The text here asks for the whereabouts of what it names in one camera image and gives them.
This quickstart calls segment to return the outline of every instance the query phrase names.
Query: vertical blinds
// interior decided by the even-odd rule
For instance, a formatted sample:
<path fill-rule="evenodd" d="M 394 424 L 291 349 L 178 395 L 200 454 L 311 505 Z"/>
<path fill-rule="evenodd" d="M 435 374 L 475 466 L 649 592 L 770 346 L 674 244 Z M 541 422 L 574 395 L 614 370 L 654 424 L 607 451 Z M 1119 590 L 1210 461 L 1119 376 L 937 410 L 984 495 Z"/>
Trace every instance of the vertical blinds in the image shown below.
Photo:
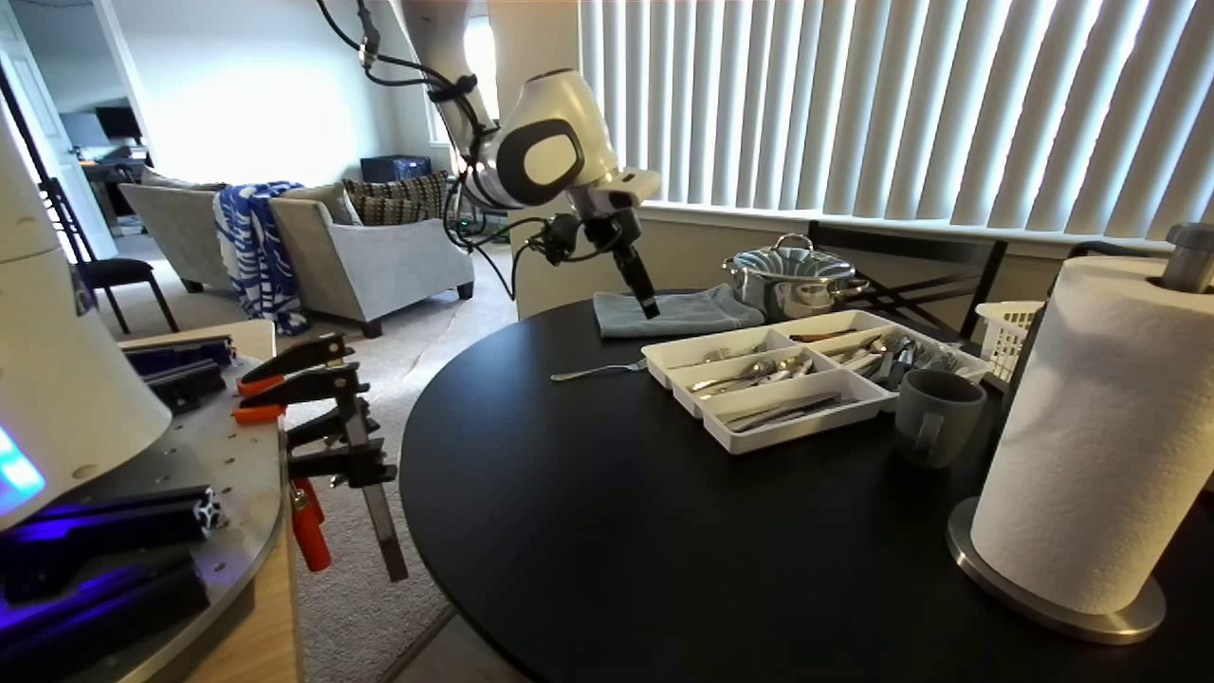
<path fill-rule="evenodd" d="M 1214 219 L 1210 0 L 580 0 L 671 205 L 1038 239 Z"/>

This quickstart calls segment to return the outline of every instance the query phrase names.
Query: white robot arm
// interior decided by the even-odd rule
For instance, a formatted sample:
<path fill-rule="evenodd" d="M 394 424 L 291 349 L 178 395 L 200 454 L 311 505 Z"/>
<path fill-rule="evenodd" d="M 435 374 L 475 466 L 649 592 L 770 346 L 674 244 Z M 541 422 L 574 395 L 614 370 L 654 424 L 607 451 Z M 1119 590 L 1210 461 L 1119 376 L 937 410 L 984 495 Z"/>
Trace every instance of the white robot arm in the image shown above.
<path fill-rule="evenodd" d="M 461 59 L 468 0 L 403 0 L 408 41 L 430 79 L 450 146 L 468 170 L 460 195 L 483 210 L 551 205 L 574 196 L 575 217 L 551 219 L 535 246 L 564 261 L 583 227 L 594 250 L 611 250 L 645 315 L 655 315 L 654 286 L 633 250 L 633 210 L 659 189 L 654 170 L 621 170 L 604 114 L 574 70 L 539 72 L 492 128 Z"/>

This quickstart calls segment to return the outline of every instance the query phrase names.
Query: cup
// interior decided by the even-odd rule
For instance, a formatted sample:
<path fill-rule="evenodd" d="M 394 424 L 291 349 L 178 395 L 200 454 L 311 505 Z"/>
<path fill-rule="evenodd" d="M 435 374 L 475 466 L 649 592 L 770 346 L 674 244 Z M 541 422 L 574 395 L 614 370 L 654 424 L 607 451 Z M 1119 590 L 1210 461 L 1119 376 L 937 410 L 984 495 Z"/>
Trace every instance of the cup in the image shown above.
<path fill-rule="evenodd" d="M 895 398 L 895 451 L 918 466 L 944 472 L 977 438 L 986 392 L 952 374 L 914 370 Z"/>

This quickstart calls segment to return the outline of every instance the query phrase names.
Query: chair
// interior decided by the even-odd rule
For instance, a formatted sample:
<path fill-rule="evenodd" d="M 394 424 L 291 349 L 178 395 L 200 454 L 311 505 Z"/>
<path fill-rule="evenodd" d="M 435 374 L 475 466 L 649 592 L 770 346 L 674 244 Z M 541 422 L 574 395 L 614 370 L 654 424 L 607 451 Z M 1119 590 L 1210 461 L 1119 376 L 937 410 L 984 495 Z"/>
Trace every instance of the chair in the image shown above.
<path fill-rule="evenodd" d="M 852 233 L 821 219 L 808 223 L 808 239 L 821 250 L 837 250 L 861 270 L 867 293 L 857 295 L 850 309 L 867 309 L 884 318 L 952 343 L 967 343 L 975 336 L 975 305 L 991 295 L 991 286 L 1005 257 L 1005 239 Z M 929 312 L 929 305 L 947 301 L 963 305 L 960 324 L 947 324 L 942 312 Z"/>
<path fill-rule="evenodd" d="M 117 309 L 117 295 L 114 295 L 114 288 L 121 288 L 121 286 L 148 286 L 155 305 L 159 305 L 159 312 L 162 312 L 162 318 L 168 318 L 168 327 L 178 332 L 178 318 L 168 309 L 168 301 L 162 301 L 162 293 L 159 293 L 159 286 L 150 276 L 150 261 L 140 261 L 140 257 L 97 257 L 90 250 L 90 244 L 86 244 L 69 196 L 66 196 L 66 186 L 57 179 L 47 179 L 36 186 L 42 186 L 42 196 L 50 205 L 50 217 L 57 219 L 57 227 L 69 239 L 69 250 L 73 250 L 79 280 L 86 286 L 86 293 L 95 293 L 95 288 L 107 293 L 121 336 L 130 336 L 130 324 L 124 324 L 121 309 Z"/>

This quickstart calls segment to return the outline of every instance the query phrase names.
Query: cooking pot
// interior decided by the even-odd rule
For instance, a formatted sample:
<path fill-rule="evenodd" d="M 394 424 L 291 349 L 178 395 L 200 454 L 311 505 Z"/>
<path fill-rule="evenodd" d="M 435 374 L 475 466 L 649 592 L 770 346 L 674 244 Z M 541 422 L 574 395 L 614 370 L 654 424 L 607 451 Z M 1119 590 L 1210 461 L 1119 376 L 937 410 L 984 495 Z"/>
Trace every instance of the cooking pot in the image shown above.
<path fill-rule="evenodd" d="M 845 257 L 794 233 L 726 257 L 722 270 L 733 276 L 733 295 L 759 309 L 766 324 L 833 312 L 865 293 L 865 276 Z"/>

